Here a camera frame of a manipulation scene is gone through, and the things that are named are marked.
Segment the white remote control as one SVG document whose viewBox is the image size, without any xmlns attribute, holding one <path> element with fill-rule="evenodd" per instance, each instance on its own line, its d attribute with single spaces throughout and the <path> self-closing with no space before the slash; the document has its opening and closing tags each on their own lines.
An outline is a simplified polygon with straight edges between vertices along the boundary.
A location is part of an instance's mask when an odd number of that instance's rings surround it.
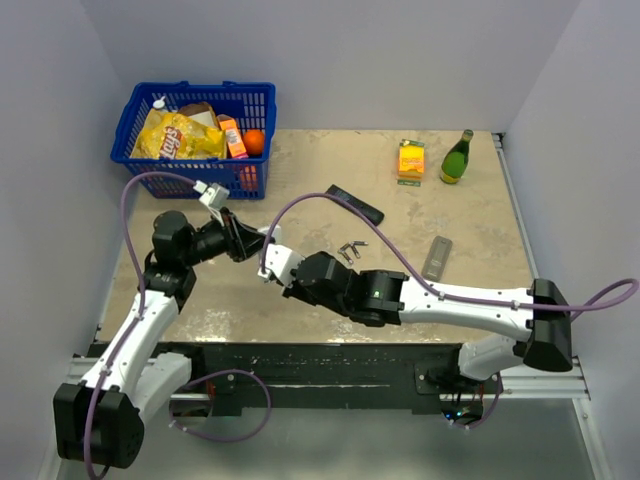
<svg viewBox="0 0 640 480">
<path fill-rule="evenodd" d="M 263 226 L 258 229 L 258 232 L 263 236 L 262 243 L 269 240 L 270 244 L 280 244 L 282 240 L 282 228 L 280 225 L 276 225 L 273 230 L 270 230 L 270 226 Z"/>
</svg>

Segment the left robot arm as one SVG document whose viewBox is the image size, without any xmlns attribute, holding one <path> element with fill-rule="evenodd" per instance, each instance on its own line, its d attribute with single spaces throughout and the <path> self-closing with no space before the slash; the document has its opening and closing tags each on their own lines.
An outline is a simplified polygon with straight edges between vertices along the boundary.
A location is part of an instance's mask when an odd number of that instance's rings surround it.
<svg viewBox="0 0 640 480">
<path fill-rule="evenodd" d="M 139 287 L 121 328 L 77 383 L 63 383 L 53 398 L 60 458 L 105 468 L 127 468 L 137 457 L 145 425 L 172 391 L 200 390 L 207 380 L 201 362 L 180 354 L 148 361 L 177 319 L 195 286 L 194 268 L 226 254 L 242 262 L 275 243 L 278 227 L 257 230 L 222 209 L 200 228 L 179 211 L 153 222 L 152 251 L 139 266 Z"/>
</svg>

